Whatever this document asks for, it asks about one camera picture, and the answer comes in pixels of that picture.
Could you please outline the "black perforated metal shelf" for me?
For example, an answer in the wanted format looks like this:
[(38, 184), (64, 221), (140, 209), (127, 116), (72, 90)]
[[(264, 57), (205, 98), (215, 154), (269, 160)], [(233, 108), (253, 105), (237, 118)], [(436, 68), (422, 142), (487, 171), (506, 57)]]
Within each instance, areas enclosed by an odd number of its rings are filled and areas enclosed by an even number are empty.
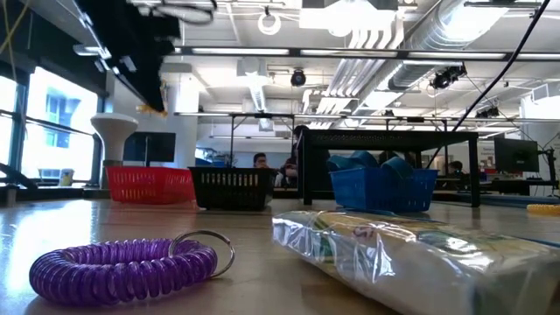
[(421, 153), (453, 144), (468, 143), (468, 167), (471, 184), (470, 203), (480, 205), (480, 167), (476, 132), (457, 131), (394, 131), (304, 129), (298, 143), (298, 193), (305, 205), (323, 199), (325, 192), (312, 189), (312, 167), (315, 153), (325, 150), (410, 151), (421, 166)]

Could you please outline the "white mushroom lamp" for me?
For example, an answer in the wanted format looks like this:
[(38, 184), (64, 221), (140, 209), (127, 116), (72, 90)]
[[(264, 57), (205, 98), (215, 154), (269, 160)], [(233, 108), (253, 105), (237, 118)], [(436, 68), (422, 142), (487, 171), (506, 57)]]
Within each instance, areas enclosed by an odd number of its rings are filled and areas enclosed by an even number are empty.
[(138, 126), (138, 121), (131, 116), (118, 113), (98, 113), (90, 122), (102, 143), (100, 188), (107, 190), (109, 180), (106, 169), (110, 166), (123, 165), (124, 145)]

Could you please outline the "silver ventilation duct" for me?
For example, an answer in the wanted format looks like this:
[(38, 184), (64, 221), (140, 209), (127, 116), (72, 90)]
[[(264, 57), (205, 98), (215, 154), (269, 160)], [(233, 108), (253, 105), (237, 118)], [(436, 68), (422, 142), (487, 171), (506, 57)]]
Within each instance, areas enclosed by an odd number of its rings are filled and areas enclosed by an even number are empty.
[[(428, 17), (405, 39), (408, 50), (463, 50), (487, 33), (508, 12), (508, 8), (465, 6), (475, 0), (441, 0)], [(434, 66), (405, 64), (395, 66), (388, 89), (405, 90), (417, 83)]]

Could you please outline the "black computer monitor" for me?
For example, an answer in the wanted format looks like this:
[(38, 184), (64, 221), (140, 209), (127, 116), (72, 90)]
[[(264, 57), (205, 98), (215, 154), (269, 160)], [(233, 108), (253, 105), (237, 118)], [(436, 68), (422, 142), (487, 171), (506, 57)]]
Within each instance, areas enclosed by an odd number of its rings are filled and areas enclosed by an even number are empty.
[(175, 158), (176, 134), (169, 132), (134, 132), (124, 143), (123, 160), (172, 163)]
[(495, 167), (499, 172), (538, 172), (537, 142), (519, 139), (493, 140)]

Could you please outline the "black overhead beam with lights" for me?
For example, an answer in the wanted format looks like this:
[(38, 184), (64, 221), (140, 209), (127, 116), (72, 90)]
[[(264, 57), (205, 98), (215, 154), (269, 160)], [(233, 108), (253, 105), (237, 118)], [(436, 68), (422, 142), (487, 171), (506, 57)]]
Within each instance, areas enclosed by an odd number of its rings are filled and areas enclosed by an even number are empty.
[(286, 57), (371, 60), (508, 61), (513, 52), (418, 51), (403, 49), (259, 48), (240, 46), (177, 46), (171, 56)]

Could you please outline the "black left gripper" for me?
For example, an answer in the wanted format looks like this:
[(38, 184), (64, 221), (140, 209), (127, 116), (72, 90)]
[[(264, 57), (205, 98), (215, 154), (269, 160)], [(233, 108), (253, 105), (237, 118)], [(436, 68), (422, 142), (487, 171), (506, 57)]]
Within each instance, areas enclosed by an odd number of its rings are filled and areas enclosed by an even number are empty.
[(141, 25), (143, 16), (127, 0), (76, 0), (101, 48), (100, 62), (146, 106), (165, 111), (160, 68), (165, 41)]

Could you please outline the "purple coil wrist keychain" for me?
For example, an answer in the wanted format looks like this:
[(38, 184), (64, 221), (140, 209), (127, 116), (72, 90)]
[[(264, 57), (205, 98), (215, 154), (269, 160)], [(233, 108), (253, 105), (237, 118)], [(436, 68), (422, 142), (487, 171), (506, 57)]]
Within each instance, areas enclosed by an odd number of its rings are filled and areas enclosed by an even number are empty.
[(235, 248), (210, 230), (174, 239), (106, 241), (57, 249), (30, 267), (40, 297), (60, 305), (97, 306), (157, 298), (219, 277), (235, 261)]

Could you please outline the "red plastic basket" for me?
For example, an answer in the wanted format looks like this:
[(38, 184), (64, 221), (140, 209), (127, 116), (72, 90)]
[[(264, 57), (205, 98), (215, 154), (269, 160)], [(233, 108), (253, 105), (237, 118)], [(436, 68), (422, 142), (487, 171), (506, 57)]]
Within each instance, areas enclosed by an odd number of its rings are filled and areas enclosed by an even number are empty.
[(196, 200), (193, 176), (187, 169), (111, 166), (106, 174), (113, 201), (171, 205)]

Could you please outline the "black plastic basket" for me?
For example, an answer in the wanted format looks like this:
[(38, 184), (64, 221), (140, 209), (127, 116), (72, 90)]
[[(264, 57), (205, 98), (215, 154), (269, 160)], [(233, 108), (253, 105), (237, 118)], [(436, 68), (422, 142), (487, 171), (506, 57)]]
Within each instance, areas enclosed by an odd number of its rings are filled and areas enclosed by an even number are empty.
[(273, 198), (271, 169), (193, 167), (190, 172), (201, 208), (257, 211)]

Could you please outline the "blue plastic basket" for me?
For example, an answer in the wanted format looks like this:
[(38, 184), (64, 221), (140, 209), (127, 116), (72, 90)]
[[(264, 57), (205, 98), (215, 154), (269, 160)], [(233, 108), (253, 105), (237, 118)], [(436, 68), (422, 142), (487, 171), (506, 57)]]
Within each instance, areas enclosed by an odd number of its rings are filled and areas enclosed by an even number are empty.
[(401, 178), (391, 170), (361, 168), (331, 173), (338, 205), (369, 211), (425, 212), (430, 208), (438, 172), (415, 169)]

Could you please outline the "black background rig frame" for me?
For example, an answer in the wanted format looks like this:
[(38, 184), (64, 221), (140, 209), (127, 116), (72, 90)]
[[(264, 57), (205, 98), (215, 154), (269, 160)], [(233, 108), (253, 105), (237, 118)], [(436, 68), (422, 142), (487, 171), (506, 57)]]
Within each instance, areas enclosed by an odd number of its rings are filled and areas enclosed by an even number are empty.
[(243, 124), (248, 118), (254, 118), (256, 120), (269, 119), (269, 120), (280, 120), (284, 125), (287, 126), (289, 131), (293, 131), (296, 127), (296, 117), (294, 114), (283, 114), (283, 113), (270, 113), (270, 112), (174, 112), (175, 116), (194, 116), (194, 117), (227, 117), (230, 120), (230, 145), (229, 145), (229, 155), (227, 166), (229, 168), (233, 167), (234, 159), (234, 137), (235, 130), (241, 124)]

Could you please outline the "yellow crayon pack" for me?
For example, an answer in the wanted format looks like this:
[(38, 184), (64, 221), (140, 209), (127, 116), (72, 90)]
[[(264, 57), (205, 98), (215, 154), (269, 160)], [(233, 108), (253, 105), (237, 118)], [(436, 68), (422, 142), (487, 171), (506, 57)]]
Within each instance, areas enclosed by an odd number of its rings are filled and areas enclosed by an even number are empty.
[(293, 211), (273, 239), (404, 315), (560, 315), (560, 245), (434, 220)]

